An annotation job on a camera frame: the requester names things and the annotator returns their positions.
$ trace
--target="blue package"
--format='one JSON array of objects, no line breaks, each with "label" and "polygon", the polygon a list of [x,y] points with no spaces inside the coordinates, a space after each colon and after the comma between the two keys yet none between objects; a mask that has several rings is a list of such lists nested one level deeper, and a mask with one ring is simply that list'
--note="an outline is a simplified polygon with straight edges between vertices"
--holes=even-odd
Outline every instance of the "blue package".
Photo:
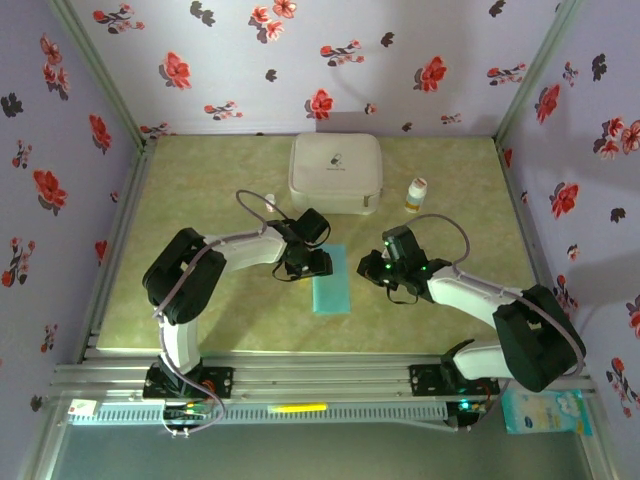
[{"label": "blue package", "polygon": [[331,257],[333,274],[313,277],[313,312],[322,314],[350,313],[347,248],[344,245],[323,245]]},{"label": "blue package", "polygon": [[580,390],[530,393],[507,390],[502,397],[507,432],[576,432],[591,436],[589,415]]}]

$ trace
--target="floral wallpaper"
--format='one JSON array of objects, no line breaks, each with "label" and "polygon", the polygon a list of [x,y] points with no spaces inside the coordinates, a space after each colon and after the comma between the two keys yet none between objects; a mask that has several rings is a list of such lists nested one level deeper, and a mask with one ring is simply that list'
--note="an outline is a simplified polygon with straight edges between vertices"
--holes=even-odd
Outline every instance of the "floral wallpaper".
[{"label": "floral wallpaper", "polygon": [[70,0],[156,137],[493,135],[558,2]]},{"label": "floral wallpaper", "polygon": [[13,479],[54,365],[75,360],[135,147],[46,4],[2,13],[0,477]]},{"label": "floral wallpaper", "polygon": [[640,444],[636,6],[585,2],[503,142],[547,282],[586,344],[623,478],[638,477]]}]

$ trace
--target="blue cloth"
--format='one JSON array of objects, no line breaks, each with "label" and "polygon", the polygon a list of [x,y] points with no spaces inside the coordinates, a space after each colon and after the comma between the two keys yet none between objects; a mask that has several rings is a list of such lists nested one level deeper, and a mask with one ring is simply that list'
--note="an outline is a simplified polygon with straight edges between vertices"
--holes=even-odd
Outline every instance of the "blue cloth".
[{"label": "blue cloth", "polygon": [[323,245],[320,248],[331,257],[333,274],[313,277],[313,312],[351,313],[347,248],[344,245]]}]

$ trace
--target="gray wire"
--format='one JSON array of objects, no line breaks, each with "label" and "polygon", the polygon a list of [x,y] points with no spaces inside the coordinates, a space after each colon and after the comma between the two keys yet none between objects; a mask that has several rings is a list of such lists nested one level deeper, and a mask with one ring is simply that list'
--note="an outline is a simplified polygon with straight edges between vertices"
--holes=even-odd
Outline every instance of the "gray wire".
[{"label": "gray wire", "polygon": [[251,192],[249,190],[238,190],[236,192],[236,200],[242,206],[242,208],[244,208],[247,212],[249,212],[251,215],[256,217],[258,220],[260,220],[260,222],[262,222],[262,226],[260,227],[260,230],[257,231],[257,232],[237,233],[237,234],[234,234],[234,235],[229,235],[228,237],[225,237],[225,238],[218,238],[216,240],[213,240],[211,243],[205,245],[204,247],[202,247],[200,249],[200,251],[198,253],[196,253],[196,255],[193,257],[193,259],[189,262],[189,265],[187,265],[187,268],[185,269],[184,273],[178,279],[178,281],[173,286],[173,288],[169,291],[169,293],[164,298],[164,300],[162,302],[160,302],[160,305],[158,305],[158,307],[155,309],[155,311],[153,312],[153,317],[154,318],[159,318],[163,314],[164,309],[167,307],[167,305],[169,305],[171,300],[173,300],[173,297],[175,297],[176,293],[178,293],[178,290],[180,290],[180,287],[182,287],[184,282],[187,280],[187,277],[189,275],[191,275],[191,272],[195,268],[196,264],[204,256],[205,253],[207,253],[212,248],[217,247],[218,245],[220,245],[223,242],[226,243],[226,242],[234,242],[236,240],[247,240],[247,239],[250,239],[250,238],[256,238],[256,237],[259,237],[260,235],[262,235],[264,232],[267,231],[267,221],[265,220],[265,218],[262,215],[260,215],[259,213],[255,212],[254,210],[249,208],[242,201],[242,199],[240,198],[240,195],[242,193],[253,195],[254,197],[257,197],[257,198],[263,200],[265,203],[268,203],[269,205],[271,205],[284,218],[288,218],[282,210],[280,210],[278,207],[276,207],[273,203],[271,203],[266,198],[258,195],[255,192]]},{"label": "gray wire", "polygon": [[[193,388],[195,388],[197,390],[200,390],[201,392],[207,394],[213,400],[215,400],[218,405],[220,405],[220,410],[218,411],[218,414],[213,418],[213,420],[211,420],[210,422],[205,423],[204,425],[199,425],[197,427],[193,427],[193,428],[189,429],[189,433],[199,432],[201,430],[204,430],[205,428],[209,428],[212,425],[215,425],[216,423],[221,422],[222,419],[224,418],[224,416],[227,413],[227,407],[225,406],[224,402],[222,401],[222,399],[215,392],[212,392],[208,388],[204,388],[202,385],[200,385],[197,382],[194,382],[193,380],[191,380],[190,378],[188,378],[187,376],[183,375],[180,372],[180,370],[178,369],[176,364],[173,363],[173,360],[171,360],[171,357],[167,354],[167,345],[164,342],[164,335],[162,334],[162,332],[164,331],[164,327],[165,327],[165,325],[167,323],[166,317],[163,317],[161,320],[159,320],[158,323],[159,323],[159,326],[160,326],[160,329],[159,329],[159,331],[160,331],[160,347],[162,348],[162,352],[164,353],[164,360],[166,360],[167,365],[169,366],[169,369],[171,369],[173,374],[176,375],[178,378],[180,378],[180,380],[182,380],[183,382],[187,383],[188,385],[191,385]],[[178,435],[179,434],[177,430],[173,430],[173,431],[170,430],[169,427],[167,426],[167,424],[164,422],[164,419],[162,421],[162,424],[164,425],[164,427],[167,430],[169,430],[174,435]],[[187,436],[188,434],[186,432],[184,432],[181,435]]]},{"label": "gray wire", "polygon": [[158,320],[158,324],[159,324],[159,327],[160,327],[159,328],[159,331],[160,331],[160,347],[162,349],[162,353],[164,355],[164,359],[167,362],[167,366],[169,367],[171,372],[175,376],[177,376],[180,380],[182,380],[183,382],[187,383],[188,385],[190,385],[191,387],[195,388],[196,390],[199,390],[200,392],[204,393],[205,395],[208,395],[209,397],[211,397],[221,407],[218,415],[216,417],[214,417],[213,420],[211,420],[210,422],[207,422],[204,425],[200,425],[198,427],[191,428],[189,430],[185,429],[183,432],[179,432],[177,429],[170,430],[169,427],[167,426],[167,424],[163,420],[163,425],[164,425],[165,429],[167,429],[167,431],[171,432],[173,435],[180,435],[180,436],[185,436],[186,437],[190,433],[199,432],[201,430],[204,430],[205,428],[209,428],[209,427],[215,425],[216,423],[219,423],[224,418],[224,416],[226,414],[226,407],[224,405],[224,402],[220,399],[220,397],[218,395],[216,395],[214,392],[212,392],[208,388],[205,388],[204,386],[198,384],[197,382],[192,381],[191,379],[189,379],[188,377],[183,375],[182,372],[180,372],[178,367],[171,360],[171,357],[169,356],[169,354],[167,352],[167,346],[166,346],[166,344],[164,342],[164,335],[163,335],[164,327],[165,327],[166,322],[167,322],[166,316],[164,315],[164,309],[171,302],[171,300],[173,300],[173,297],[175,297],[176,293],[180,290],[180,287],[182,287],[182,285],[186,281],[187,277],[191,274],[191,272],[195,268],[196,264],[203,257],[203,255],[205,253],[207,253],[212,248],[220,245],[221,243],[234,242],[234,241],[237,241],[237,240],[246,240],[246,239],[250,239],[250,238],[256,238],[256,237],[259,237],[260,235],[262,235],[264,232],[266,232],[266,230],[267,230],[267,221],[266,221],[266,219],[262,215],[257,213],[256,211],[254,211],[251,208],[249,208],[242,201],[242,198],[240,198],[240,196],[243,193],[246,193],[246,194],[249,194],[249,195],[253,195],[254,197],[257,197],[257,198],[263,200],[265,203],[267,203],[271,207],[273,207],[285,219],[289,218],[289,217],[287,217],[287,215],[282,210],[280,210],[277,206],[275,206],[273,203],[271,203],[269,200],[267,200],[266,198],[262,197],[261,195],[258,195],[257,193],[251,192],[249,190],[238,190],[236,192],[236,200],[242,206],[242,208],[244,208],[247,212],[249,212],[252,216],[256,217],[258,220],[260,220],[260,222],[262,223],[262,225],[260,227],[260,230],[258,230],[256,232],[251,232],[251,233],[241,233],[241,234],[229,235],[228,237],[224,237],[224,238],[220,238],[220,239],[214,240],[214,241],[208,243],[207,245],[205,245],[204,247],[202,247],[198,251],[198,253],[193,257],[193,259],[189,262],[189,265],[187,265],[187,268],[185,269],[184,273],[178,279],[178,281],[173,286],[173,288],[169,291],[169,293],[164,298],[164,300],[162,302],[160,302],[160,305],[158,305],[158,307],[153,312],[153,316],[152,317]]},{"label": "gray wire", "polygon": [[[576,356],[576,362],[577,362],[576,369],[573,372],[571,372],[569,374],[564,374],[562,376],[563,377],[567,377],[567,378],[578,377],[580,375],[580,373],[582,373],[582,370],[584,368],[584,355],[582,355],[582,351],[580,350],[580,346],[573,339],[573,337],[569,334],[569,332],[567,332],[567,330],[562,325],[560,325],[560,323],[558,323],[558,321],[555,318],[553,318],[547,312],[545,312],[540,307],[538,307],[536,304],[530,302],[526,298],[523,298],[520,295],[516,295],[515,293],[509,292],[508,290],[505,289],[504,286],[496,285],[494,283],[487,282],[487,281],[482,280],[480,278],[469,276],[466,273],[464,273],[463,271],[461,271],[458,268],[458,264],[462,263],[464,260],[467,259],[467,257],[469,257],[469,254],[471,253],[471,242],[469,241],[469,236],[467,235],[467,232],[465,232],[464,229],[457,222],[452,220],[451,218],[447,217],[446,215],[442,215],[440,213],[425,213],[423,215],[419,215],[419,216],[417,216],[415,218],[412,218],[407,223],[405,223],[405,225],[409,226],[410,224],[412,224],[414,222],[417,222],[418,220],[421,220],[423,218],[440,218],[442,220],[445,220],[445,221],[449,222],[451,225],[453,225],[454,227],[456,227],[458,229],[458,231],[462,234],[462,238],[464,239],[464,244],[465,244],[465,252],[459,259],[457,259],[456,261],[454,261],[451,264],[451,268],[453,269],[453,272],[459,278],[465,278],[467,281],[470,281],[470,282],[475,283],[476,285],[480,285],[482,287],[489,287],[494,292],[498,293],[498,295],[500,295],[500,296],[506,295],[506,296],[508,296],[508,297],[510,297],[510,298],[512,298],[512,299],[514,299],[514,300],[526,305],[530,310],[534,311],[535,313],[540,315],[542,318],[544,318],[547,322],[549,322],[549,324],[552,327],[554,327],[558,331],[558,333],[560,335],[562,335],[562,337],[571,346],[571,348],[573,350],[573,353]],[[493,410],[495,410],[495,405],[498,405],[500,403],[500,401],[502,400],[502,396],[507,391],[507,387],[509,386],[509,382],[511,381],[511,379],[507,378],[507,379],[504,379],[504,380],[506,380],[506,382],[502,386],[502,389],[500,390],[500,393],[498,394],[496,399],[493,401],[492,407],[489,408],[489,410],[475,423],[474,427],[477,426],[480,422],[482,422],[485,418],[487,418],[489,416],[489,414]]]}]

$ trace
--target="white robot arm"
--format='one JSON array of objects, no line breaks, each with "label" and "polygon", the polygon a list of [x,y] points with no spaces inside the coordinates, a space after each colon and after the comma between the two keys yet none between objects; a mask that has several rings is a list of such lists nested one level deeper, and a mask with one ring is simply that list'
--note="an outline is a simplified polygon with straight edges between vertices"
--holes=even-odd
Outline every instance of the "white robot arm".
[{"label": "white robot arm", "polygon": [[576,364],[581,369],[584,344],[546,287],[505,288],[461,272],[448,261],[428,260],[406,225],[382,238],[384,253],[373,250],[362,258],[358,273],[386,288],[390,300],[390,293],[403,286],[415,302],[422,298],[457,308],[498,333],[497,342],[465,341],[442,357],[441,371],[450,383],[514,378],[540,392]]},{"label": "white robot arm", "polygon": [[[284,266],[289,275],[287,281],[330,275],[331,258],[316,244],[326,230],[329,230],[329,224],[324,217],[309,209],[298,220],[267,222],[259,234],[254,231],[203,237],[191,228],[178,232],[147,270],[142,282],[150,303],[162,306],[162,375],[151,382],[161,384],[158,391],[183,398],[197,394],[176,375],[176,371],[192,381],[201,382],[203,367],[196,318],[206,307],[223,273],[275,263],[274,274]],[[200,257],[193,270],[175,290],[187,264],[193,263],[196,256]]]},{"label": "white robot arm", "polygon": [[[284,264],[291,280],[329,275],[331,259],[315,244],[328,228],[327,221],[310,209],[296,221],[269,222],[259,236],[233,235],[244,238],[211,247],[163,308],[160,368],[166,379],[161,392],[181,398],[201,397],[174,371],[201,382],[196,317],[223,271],[276,263],[278,267]],[[427,260],[406,225],[384,232],[382,237],[384,253],[373,250],[362,258],[358,273],[386,288],[390,300],[391,292],[402,286],[416,302],[422,298],[457,308],[497,330],[497,342],[465,341],[442,356],[440,372],[447,383],[515,378],[525,388],[539,392],[572,366],[581,365],[585,347],[547,288],[505,288],[460,272],[445,260]],[[183,275],[182,266],[215,240],[193,229],[181,230],[144,276],[149,301],[155,306],[163,303]]]}]

